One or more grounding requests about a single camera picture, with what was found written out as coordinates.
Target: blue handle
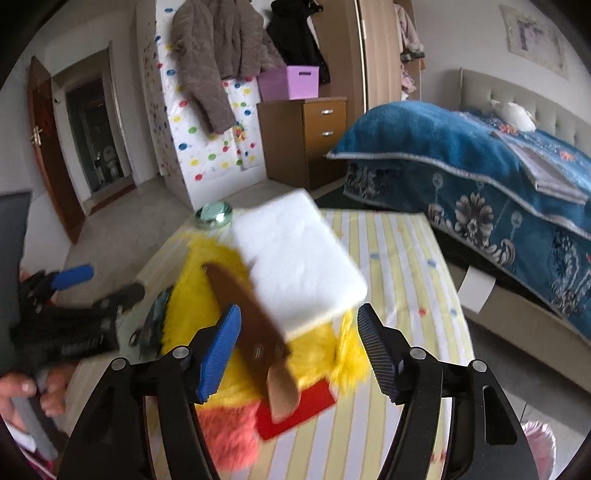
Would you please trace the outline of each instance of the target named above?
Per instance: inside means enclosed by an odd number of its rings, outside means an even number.
[[[89,281],[95,276],[95,271],[92,265],[80,265],[69,270],[59,272],[51,281],[51,288],[54,290],[67,290],[74,285]]]

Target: yellow striped fabric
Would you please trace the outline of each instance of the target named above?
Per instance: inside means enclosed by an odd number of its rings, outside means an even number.
[[[426,348],[442,361],[466,365],[473,359],[456,289],[424,215],[324,210],[323,216],[367,279],[368,301],[385,325],[401,330],[411,345]],[[222,241],[229,238],[228,229],[212,235]],[[174,281],[182,267],[184,245],[181,230],[146,265],[139,279],[147,286],[144,301],[147,309],[134,309],[125,324],[133,328],[140,324],[158,292]],[[82,377],[85,387],[92,390],[96,381],[87,381],[88,376],[85,370]],[[69,394],[69,403],[77,403],[75,410],[81,410],[89,394],[90,391],[74,393],[72,398]],[[156,473],[159,479],[167,479],[170,476],[157,409],[149,403],[147,411]],[[222,474],[221,478],[375,480],[394,437],[400,412],[401,408],[381,394],[371,375],[354,394],[339,398],[336,407],[276,440],[262,443],[259,459],[252,468]],[[444,399],[428,479],[441,478],[450,414],[451,402]]]

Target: fingernail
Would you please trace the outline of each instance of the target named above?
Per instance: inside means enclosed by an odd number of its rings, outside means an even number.
[[[37,389],[37,386],[35,385],[35,382],[33,380],[25,380],[21,384],[21,390],[26,395],[35,393],[36,389]]]

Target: wooden chest of drawers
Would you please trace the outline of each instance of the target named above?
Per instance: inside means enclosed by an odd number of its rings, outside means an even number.
[[[347,128],[345,97],[258,104],[267,177],[314,190],[345,176],[344,160],[324,157]]]

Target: upholstered headboard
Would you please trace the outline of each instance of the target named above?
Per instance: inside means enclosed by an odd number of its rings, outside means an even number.
[[[591,125],[584,120],[557,103],[515,83],[460,69],[460,109],[480,109],[489,100],[521,105],[534,116],[542,130],[574,145],[591,157]]]

